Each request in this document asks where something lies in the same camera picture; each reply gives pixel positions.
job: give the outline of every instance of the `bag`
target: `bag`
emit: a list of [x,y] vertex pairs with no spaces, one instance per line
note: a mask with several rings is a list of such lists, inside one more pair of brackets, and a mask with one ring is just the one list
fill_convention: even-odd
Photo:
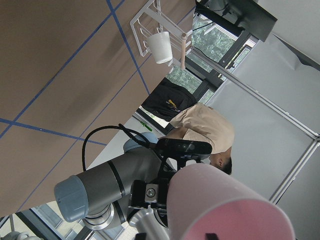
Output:
[[170,122],[181,111],[196,103],[197,100],[187,89],[164,78],[141,106],[158,118]]

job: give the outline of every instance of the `dish rack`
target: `dish rack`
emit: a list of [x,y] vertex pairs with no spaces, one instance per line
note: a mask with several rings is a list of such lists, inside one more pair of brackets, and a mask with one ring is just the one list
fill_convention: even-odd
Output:
[[[161,11],[160,1],[161,0],[148,0],[148,2],[130,21],[130,26],[137,43],[139,53],[144,57],[147,53],[151,52],[147,43],[148,37],[156,33],[168,31],[171,47],[181,52],[181,60],[178,61],[173,57],[171,61],[167,62],[167,64],[169,67],[173,65],[179,66],[181,69],[185,69],[185,56],[191,51],[191,48],[186,50],[186,48],[191,44],[191,41],[187,41],[187,38],[192,34],[192,29],[188,32],[184,32],[179,26],[177,26]],[[158,26],[154,32],[153,30],[147,29],[147,27],[142,24],[142,21],[140,20],[142,15],[148,15],[152,18],[152,21],[157,22],[156,24]]]

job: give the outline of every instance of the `man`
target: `man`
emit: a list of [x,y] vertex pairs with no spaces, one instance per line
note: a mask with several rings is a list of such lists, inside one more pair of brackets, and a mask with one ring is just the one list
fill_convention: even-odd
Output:
[[166,138],[202,141],[211,144],[210,164],[227,174],[232,172],[231,148],[235,138],[232,124],[220,113],[200,102],[189,107],[170,123],[175,127]]

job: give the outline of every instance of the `white cup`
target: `white cup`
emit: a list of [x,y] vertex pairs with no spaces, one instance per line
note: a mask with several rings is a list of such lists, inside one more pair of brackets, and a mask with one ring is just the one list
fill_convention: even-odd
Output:
[[146,42],[157,64],[172,60],[169,32],[163,31],[148,37]]
[[167,195],[171,240],[295,240],[287,215],[221,170],[203,163],[179,170]]

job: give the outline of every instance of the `t-shirt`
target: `t-shirt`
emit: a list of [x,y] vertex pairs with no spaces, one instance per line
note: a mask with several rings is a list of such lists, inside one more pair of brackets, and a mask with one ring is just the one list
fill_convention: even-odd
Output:
[[211,144],[212,154],[225,152],[234,142],[235,131],[232,124],[219,112],[200,102],[180,112],[170,123],[175,128],[188,129],[184,140]]

